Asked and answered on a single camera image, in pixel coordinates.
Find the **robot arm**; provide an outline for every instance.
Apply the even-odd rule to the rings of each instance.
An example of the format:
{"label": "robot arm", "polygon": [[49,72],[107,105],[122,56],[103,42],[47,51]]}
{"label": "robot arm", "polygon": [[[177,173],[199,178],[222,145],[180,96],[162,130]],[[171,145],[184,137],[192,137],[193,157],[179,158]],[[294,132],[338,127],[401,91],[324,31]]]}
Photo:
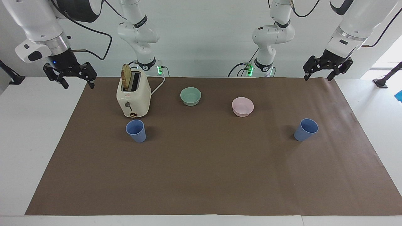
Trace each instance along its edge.
{"label": "robot arm", "polygon": [[252,38],[259,48],[258,55],[252,63],[254,75],[262,77],[270,74],[276,55],[276,50],[271,45],[286,43],[294,38],[295,29],[290,24],[291,12],[289,0],[274,0],[270,11],[271,18],[275,20],[274,25],[254,30]]}
{"label": "robot arm", "polygon": [[159,40],[159,35],[139,8],[139,2],[140,0],[120,0],[123,15],[128,21],[120,23],[117,31],[120,38],[133,48],[138,66],[148,75],[161,75],[161,62],[155,58],[150,45]]}
{"label": "robot arm", "polygon": [[399,0],[345,0],[340,8],[332,9],[343,20],[333,33],[323,55],[311,56],[304,64],[304,79],[307,81],[317,71],[332,70],[331,81],[336,75],[346,73],[353,60],[351,54],[360,49],[374,29],[390,14]]}
{"label": "robot arm", "polygon": [[[68,88],[68,83],[63,76],[76,76],[86,80],[91,88],[94,87],[96,72],[90,63],[79,64],[71,50],[68,38],[56,19],[54,8],[47,0],[2,0],[8,12],[16,23],[24,30],[27,39],[15,48],[17,55],[26,63],[46,58],[48,63],[43,67],[48,78]],[[83,12],[74,12],[69,8],[67,0],[53,0],[65,13],[80,20],[78,15]],[[95,2],[101,0],[76,0],[80,2],[81,9],[90,9],[94,19],[97,18],[97,7]]]}

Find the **pink bowl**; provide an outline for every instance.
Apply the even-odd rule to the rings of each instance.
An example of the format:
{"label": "pink bowl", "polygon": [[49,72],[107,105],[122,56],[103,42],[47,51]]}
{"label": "pink bowl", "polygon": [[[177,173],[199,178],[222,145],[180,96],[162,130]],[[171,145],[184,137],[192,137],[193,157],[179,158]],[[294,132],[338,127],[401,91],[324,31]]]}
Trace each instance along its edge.
{"label": "pink bowl", "polygon": [[232,108],[235,115],[246,117],[254,110],[254,104],[246,97],[238,97],[233,100]]}

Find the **white cable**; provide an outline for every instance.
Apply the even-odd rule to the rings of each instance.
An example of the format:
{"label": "white cable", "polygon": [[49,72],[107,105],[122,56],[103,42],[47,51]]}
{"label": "white cable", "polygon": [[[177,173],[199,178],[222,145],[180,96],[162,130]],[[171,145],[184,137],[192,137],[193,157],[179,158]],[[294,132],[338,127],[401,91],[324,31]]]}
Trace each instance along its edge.
{"label": "white cable", "polygon": [[[152,75],[147,75],[147,77],[160,78],[160,76],[152,76]],[[162,86],[162,84],[163,84],[164,82],[165,82],[165,76],[163,76],[163,81],[159,84],[159,86],[156,87],[156,88],[152,91],[151,96],[152,96],[152,94],[154,94],[155,91],[157,91],[157,90],[159,89],[159,87]]]}

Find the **green light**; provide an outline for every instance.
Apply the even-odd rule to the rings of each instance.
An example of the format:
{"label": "green light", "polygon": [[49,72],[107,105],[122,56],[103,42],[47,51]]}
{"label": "green light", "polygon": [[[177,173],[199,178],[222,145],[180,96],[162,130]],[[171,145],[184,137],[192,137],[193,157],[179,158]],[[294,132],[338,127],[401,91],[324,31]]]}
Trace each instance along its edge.
{"label": "green light", "polygon": [[157,68],[158,68],[158,74],[163,74],[163,70],[159,67],[159,66],[156,66]]}
{"label": "green light", "polygon": [[252,72],[254,71],[254,67],[250,66],[250,69],[248,70],[248,76],[252,76]]}

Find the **bread slice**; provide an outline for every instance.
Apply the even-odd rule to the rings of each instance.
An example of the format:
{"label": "bread slice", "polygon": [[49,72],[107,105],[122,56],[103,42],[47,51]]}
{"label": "bread slice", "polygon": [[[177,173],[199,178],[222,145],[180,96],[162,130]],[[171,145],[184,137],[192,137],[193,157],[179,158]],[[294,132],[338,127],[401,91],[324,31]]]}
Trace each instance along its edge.
{"label": "bread slice", "polygon": [[130,79],[131,79],[130,65],[124,64],[123,68],[121,69],[121,81],[123,83],[123,87],[125,90],[128,90]]}

